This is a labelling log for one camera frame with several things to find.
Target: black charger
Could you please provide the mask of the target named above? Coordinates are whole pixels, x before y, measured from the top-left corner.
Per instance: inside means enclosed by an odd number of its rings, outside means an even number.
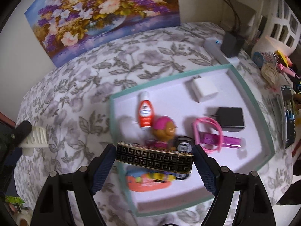
[[[226,31],[221,51],[227,58],[236,57],[244,44],[244,38],[234,31]]]
[[[220,107],[216,112],[216,121],[227,132],[239,132],[245,127],[242,108]]]

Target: tray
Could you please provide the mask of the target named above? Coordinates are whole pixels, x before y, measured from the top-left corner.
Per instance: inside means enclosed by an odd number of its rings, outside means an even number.
[[[196,102],[190,88],[194,76],[210,77],[219,93],[203,103]],[[218,107],[242,107],[245,128],[238,132],[224,132],[225,136],[241,138],[240,149],[225,148],[210,156],[221,166],[232,171],[248,174],[259,170],[275,154],[272,137],[255,97],[238,71],[231,65],[218,65],[193,70],[153,80],[111,96],[110,131],[114,143],[122,141],[118,120],[126,116],[137,118],[139,94],[148,91],[155,115],[167,115],[177,125],[177,135],[193,137],[192,122],[197,117],[215,114]],[[185,180],[174,180],[168,187],[134,192],[129,190],[125,178],[128,164],[117,162],[122,189],[132,212],[136,216],[151,216],[181,210],[212,198],[193,165]]]

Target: bed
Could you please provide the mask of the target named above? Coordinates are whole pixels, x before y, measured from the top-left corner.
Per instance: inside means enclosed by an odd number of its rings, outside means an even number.
[[[203,42],[207,37],[222,39],[223,34],[219,26],[209,22],[141,32],[94,48],[46,75],[24,96],[17,124],[29,120],[32,125],[45,127],[49,149],[35,149],[33,156],[22,156],[18,161],[14,175],[19,196],[33,209],[50,171],[74,172],[88,165],[112,142],[111,94],[160,77],[218,64],[204,49]],[[274,142],[275,156],[259,171],[274,205],[292,181],[291,150],[281,148],[268,100],[272,91],[243,50],[239,59],[237,70],[258,101]],[[94,196],[107,225],[199,225],[212,202],[138,218],[129,210],[118,183],[114,165],[102,191]],[[82,225],[75,196],[71,192],[69,196],[75,222]],[[238,196],[239,193],[234,194],[225,225],[232,224]]]

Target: canvas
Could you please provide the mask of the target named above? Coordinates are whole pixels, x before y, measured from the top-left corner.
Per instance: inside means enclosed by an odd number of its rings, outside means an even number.
[[[178,0],[35,0],[25,16],[56,67],[111,40],[180,25]]]

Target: power strip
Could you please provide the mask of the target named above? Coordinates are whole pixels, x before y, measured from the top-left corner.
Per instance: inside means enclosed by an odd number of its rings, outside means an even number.
[[[237,57],[227,58],[221,51],[222,40],[214,37],[206,38],[204,47],[210,52],[220,64],[232,64],[234,67],[238,66],[239,59]]]

